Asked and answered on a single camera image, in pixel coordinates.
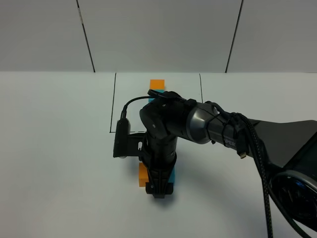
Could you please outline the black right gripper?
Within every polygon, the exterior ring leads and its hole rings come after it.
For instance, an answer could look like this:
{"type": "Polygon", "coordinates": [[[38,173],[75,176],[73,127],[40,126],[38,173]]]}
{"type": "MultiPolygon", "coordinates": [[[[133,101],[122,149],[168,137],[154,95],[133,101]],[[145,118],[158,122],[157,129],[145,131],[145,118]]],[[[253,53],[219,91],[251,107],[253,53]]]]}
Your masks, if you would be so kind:
{"type": "MultiPolygon", "coordinates": [[[[146,132],[146,141],[144,144],[144,153],[146,156],[143,159],[145,164],[149,181],[153,182],[159,175],[159,170],[168,170],[166,174],[171,174],[173,167],[176,162],[176,145],[177,145],[177,136],[168,135],[163,139],[159,139],[150,132],[146,132]]],[[[155,186],[147,182],[146,193],[154,195],[155,186]]],[[[165,195],[173,194],[173,183],[168,182],[165,186],[165,195]]]]}

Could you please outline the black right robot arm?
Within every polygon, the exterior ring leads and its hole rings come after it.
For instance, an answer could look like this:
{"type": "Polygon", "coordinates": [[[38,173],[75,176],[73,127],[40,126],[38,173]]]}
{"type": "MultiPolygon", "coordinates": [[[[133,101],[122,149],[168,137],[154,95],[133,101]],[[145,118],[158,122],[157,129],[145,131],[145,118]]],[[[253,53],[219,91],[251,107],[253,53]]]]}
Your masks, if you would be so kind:
{"type": "Polygon", "coordinates": [[[252,157],[260,174],[267,230],[272,234],[269,200],[295,229],[302,223],[317,228],[317,123],[276,123],[248,119],[224,111],[214,102],[183,99],[175,92],[152,92],[140,110],[146,128],[150,187],[157,193],[162,174],[174,164],[177,138],[197,144],[220,143],[239,157],[252,157]]]}

